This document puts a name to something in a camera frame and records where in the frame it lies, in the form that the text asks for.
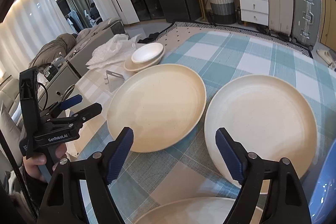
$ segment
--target blue gripper pad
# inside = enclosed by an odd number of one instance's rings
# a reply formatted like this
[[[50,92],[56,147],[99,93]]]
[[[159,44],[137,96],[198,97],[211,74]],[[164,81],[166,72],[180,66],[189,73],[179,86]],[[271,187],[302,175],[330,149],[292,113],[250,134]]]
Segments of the blue gripper pad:
[[[120,170],[124,165],[128,152],[133,144],[133,130],[131,130],[130,128],[124,128],[123,130],[127,130],[127,132],[109,161],[108,173],[106,175],[106,180],[108,184],[110,184],[112,180],[118,178]]]
[[[239,160],[235,151],[224,137],[220,129],[216,131],[216,145],[219,149],[220,154],[234,180],[237,180],[241,185],[244,181],[243,175],[243,164]]]
[[[83,100],[83,97],[80,94],[77,94],[74,97],[71,97],[65,100],[64,102],[62,102],[61,105],[59,106],[59,109],[60,110],[69,109],[70,107],[73,107],[79,104],[80,102],[82,102],[82,100]]]

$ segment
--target plate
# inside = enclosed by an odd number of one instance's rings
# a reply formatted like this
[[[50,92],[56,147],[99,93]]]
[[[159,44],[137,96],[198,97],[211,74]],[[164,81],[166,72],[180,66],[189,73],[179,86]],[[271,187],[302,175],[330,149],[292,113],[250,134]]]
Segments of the plate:
[[[159,206],[135,224],[223,224],[233,206],[231,198],[189,198]],[[263,211],[256,207],[250,224],[259,224]]]
[[[151,66],[157,65],[161,61],[165,52],[166,52],[166,49],[165,49],[165,47],[163,47],[162,53],[156,59],[149,60],[145,63],[140,63],[140,64],[133,63],[131,55],[130,55],[125,60],[124,69],[127,70],[127,71],[139,72],[139,71],[144,70],[146,68],[149,68]]]
[[[262,159],[291,160],[299,178],[316,152],[317,126],[307,100],[296,88],[272,76],[248,75],[223,86],[212,98],[205,116],[204,134],[212,161],[231,183],[226,164],[216,146],[215,133],[225,127],[234,141]],[[267,193],[264,181],[261,193]]]
[[[154,152],[185,137],[205,108],[201,77],[188,67],[164,64],[129,78],[115,93],[107,125],[115,139],[124,127],[134,131],[131,151]]]
[[[145,46],[137,49],[133,54],[132,54],[132,61],[133,63],[144,63],[147,61],[152,60],[153,58],[157,57],[162,53],[163,51],[163,45],[161,43],[149,43],[146,44]]]

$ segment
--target slipper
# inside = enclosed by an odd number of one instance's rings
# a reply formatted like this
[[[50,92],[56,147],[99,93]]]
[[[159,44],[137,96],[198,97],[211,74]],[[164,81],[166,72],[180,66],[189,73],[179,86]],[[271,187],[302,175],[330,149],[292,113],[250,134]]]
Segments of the slipper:
[[[329,51],[317,50],[316,52],[328,65],[330,65],[334,61]]]

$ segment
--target metal screw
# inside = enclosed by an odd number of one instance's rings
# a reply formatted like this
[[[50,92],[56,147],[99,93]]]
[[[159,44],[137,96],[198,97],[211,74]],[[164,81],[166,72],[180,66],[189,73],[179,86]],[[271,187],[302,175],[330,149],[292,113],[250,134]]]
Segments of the metal screw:
[[[59,163],[61,164],[61,165],[64,165],[64,164],[66,164],[68,162],[68,159],[67,158],[63,158],[63,159],[61,159],[60,161],[59,161]]]
[[[257,154],[254,152],[250,152],[247,154],[249,156],[250,159],[256,159],[257,158]]]
[[[101,153],[100,153],[100,152],[95,152],[95,153],[92,155],[92,157],[93,157],[94,159],[99,159],[99,158],[101,157]]]
[[[282,162],[284,164],[290,164],[291,163],[291,161],[289,159],[287,159],[287,158],[282,158]]]

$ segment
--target finger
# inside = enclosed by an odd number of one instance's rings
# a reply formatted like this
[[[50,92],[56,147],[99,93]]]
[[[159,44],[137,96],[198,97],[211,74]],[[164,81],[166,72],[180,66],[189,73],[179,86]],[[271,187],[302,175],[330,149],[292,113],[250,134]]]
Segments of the finger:
[[[26,157],[23,157],[23,162],[28,175],[30,175],[32,178],[45,181],[38,168],[38,165],[44,165],[47,162],[47,158],[44,154],[35,153],[28,160],[26,159]]]
[[[62,159],[62,158],[66,158],[66,157],[67,157],[67,155],[66,155],[66,154],[64,154],[62,157],[60,157],[60,159]],[[57,162],[57,163],[55,163],[55,164],[54,164],[54,166],[52,167],[52,170],[53,170],[53,171],[55,171],[55,169],[56,169],[57,165],[58,165],[58,162]]]
[[[55,150],[56,157],[58,159],[61,159],[66,151],[67,151],[67,145],[65,143],[61,143]]]

